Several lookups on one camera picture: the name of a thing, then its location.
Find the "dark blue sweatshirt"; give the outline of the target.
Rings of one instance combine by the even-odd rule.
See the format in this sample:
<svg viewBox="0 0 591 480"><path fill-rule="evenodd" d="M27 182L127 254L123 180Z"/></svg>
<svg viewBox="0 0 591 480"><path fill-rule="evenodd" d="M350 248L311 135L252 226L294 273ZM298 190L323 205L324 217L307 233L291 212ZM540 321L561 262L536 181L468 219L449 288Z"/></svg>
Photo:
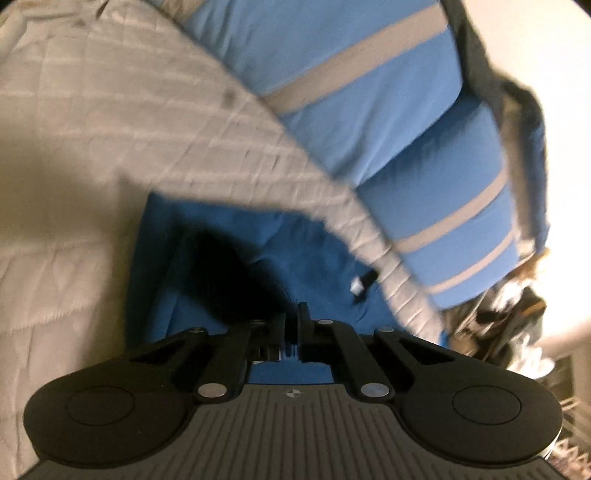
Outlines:
<svg viewBox="0 0 591 480"><path fill-rule="evenodd" d="M335 382L328 365L298 358L301 302L312 319L344 322L360 335L394 326L376 271L356 260L321 222L301 214L148 197L129 280L129 348L189 328L214 335L286 315L294 327L290 354L253 363L246 383Z"/></svg>

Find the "blue striped pillow right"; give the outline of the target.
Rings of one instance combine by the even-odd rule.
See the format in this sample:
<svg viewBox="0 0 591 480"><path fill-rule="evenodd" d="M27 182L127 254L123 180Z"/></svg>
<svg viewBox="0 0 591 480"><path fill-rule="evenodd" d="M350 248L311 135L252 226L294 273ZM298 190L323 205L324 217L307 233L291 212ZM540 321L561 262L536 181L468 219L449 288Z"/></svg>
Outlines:
<svg viewBox="0 0 591 480"><path fill-rule="evenodd" d="M441 309L483 293L517 264L500 133L470 94L356 193Z"/></svg>

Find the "blue striped pillow left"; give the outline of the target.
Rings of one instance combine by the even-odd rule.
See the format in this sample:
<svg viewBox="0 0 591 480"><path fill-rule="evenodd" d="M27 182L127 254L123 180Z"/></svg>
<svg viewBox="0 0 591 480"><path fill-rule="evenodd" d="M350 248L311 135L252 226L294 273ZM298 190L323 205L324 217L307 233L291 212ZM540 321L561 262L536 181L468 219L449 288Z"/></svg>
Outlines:
<svg viewBox="0 0 591 480"><path fill-rule="evenodd" d="M161 1L159 10L280 120L322 169L359 185L463 86L438 1Z"/></svg>

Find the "dark cluttered bag pile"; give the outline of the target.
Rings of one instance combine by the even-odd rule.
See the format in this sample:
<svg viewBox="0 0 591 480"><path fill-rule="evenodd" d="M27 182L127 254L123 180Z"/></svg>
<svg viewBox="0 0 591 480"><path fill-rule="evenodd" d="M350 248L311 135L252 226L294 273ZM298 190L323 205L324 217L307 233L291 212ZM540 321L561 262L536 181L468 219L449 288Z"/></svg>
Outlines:
<svg viewBox="0 0 591 480"><path fill-rule="evenodd" d="M539 380L555 362L538 345L547 304L533 289L535 274L519 269L484 293L443 312L448 348Z"/></svg>

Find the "dark blue headboard cushion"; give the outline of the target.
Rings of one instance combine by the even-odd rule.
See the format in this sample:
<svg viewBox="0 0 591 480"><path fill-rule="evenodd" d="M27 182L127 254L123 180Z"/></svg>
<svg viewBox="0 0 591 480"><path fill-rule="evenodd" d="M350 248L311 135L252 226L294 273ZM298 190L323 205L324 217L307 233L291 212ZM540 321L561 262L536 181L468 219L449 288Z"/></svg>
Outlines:
<svg viewBox="0 0 591 480"><path fill-rule="evenodd" d="M501 137L514 197L518 251L525 259L544 252L550 229L546 127L541 105L531 90L507 78L501 80L501 88Z"/></svg>

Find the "black garment behind pillows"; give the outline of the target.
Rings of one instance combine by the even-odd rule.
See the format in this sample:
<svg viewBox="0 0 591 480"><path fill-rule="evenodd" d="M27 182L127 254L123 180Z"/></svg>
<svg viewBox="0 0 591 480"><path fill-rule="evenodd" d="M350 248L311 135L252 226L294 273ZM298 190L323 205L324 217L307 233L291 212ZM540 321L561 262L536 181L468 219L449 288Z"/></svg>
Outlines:
<svg viewBox="0 0 591 480"><path fill-rule="evenodd" d="M500 82L489 62L485 46L468 17L461 0L442 0L453 31L467 88L491 109L498 127L504 117Z"/></svg>

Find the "blue striped pillow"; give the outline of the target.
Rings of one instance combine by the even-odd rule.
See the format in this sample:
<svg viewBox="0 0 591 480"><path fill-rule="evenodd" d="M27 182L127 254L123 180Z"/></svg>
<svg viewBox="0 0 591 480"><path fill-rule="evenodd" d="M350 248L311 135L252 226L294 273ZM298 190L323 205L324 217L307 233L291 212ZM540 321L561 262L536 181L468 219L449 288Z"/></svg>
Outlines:
<svg viewBox="0 0 591 480"><path fill-rule="evenodd" d="M463 86L438 1L161 1L159 10L280 120L322 169L359 185Z"/></svg>
<svg viewBox="0 0 591 480"><path fill-rule="evenodd" d="M441 309L483 293L517 264L500 133L470 94L356 193Z"/></svg>

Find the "grey quilted bedspread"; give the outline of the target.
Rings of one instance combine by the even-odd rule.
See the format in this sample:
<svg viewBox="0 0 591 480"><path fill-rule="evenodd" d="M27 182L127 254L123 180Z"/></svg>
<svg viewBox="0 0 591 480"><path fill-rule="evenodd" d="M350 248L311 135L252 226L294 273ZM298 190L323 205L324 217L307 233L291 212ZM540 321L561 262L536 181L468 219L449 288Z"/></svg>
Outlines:
<svg viewBox="0 0 591 480"><path fill-rule="evenodd" d="M121 353L150 191L322 220L376 268L394 317L442 319L349 187L142 1L18 1L1 18L1 475L36 463L42 385Z"/></svg>

